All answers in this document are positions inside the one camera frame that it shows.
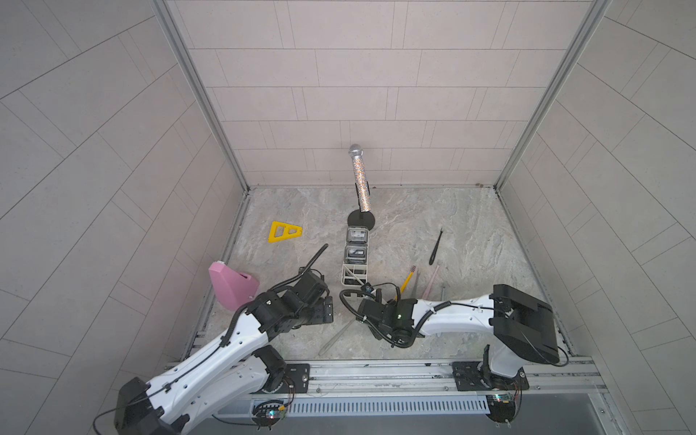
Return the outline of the grey toothbrush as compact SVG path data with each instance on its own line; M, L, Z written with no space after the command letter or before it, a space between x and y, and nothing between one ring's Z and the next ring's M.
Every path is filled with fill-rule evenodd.
M356 324L355 320L349 321L339 332L337 332L331 339L329 339L319 350L318 356L325 356L332 347L338 342L339 339L349 330L351 326Z

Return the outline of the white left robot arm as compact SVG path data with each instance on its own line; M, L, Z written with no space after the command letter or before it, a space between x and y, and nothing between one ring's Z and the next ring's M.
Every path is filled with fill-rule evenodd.
M226 332L185 361L149 381L128 381L119 391L114 428L120 434L187 434L241 396L273 393L286 362L271 341L333 318L323 275L305 268L241 306Z

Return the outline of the pink toothbrush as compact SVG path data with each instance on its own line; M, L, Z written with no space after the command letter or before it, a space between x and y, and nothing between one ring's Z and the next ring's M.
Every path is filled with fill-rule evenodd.
M433 271L433 273L431 275L430 281L428 282L428 284L427 284L427 286L422 294L422 299L428 300L430 298L431 290L433 288L433 284L434 284L436 277L438 277L439 270L440 270L440 266L437 265L435 270Z

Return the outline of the yellow toothbrush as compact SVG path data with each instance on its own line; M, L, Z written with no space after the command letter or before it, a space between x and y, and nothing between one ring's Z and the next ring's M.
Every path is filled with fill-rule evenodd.
M406 295L404 295L404 293L405 293L406 289L408 288L408 286L411 282L411 279L417 274L417 271L418 271L417 266L411 267L409 274L407 275L406 279L404 279L404 281L400 287L400 298L406 297Z

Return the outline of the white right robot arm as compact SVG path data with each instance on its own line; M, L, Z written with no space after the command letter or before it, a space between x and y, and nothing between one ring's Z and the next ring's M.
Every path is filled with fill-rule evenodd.
M512 379L526 362L561 364L551 305L512 286L496 285L490 295L440 302L402 297L384 302L360 290L358 307L347 301L349 294L342 291L340 299L355 320L395 348L410 348L431 335L492 335L498 342L483 358L482 373Z

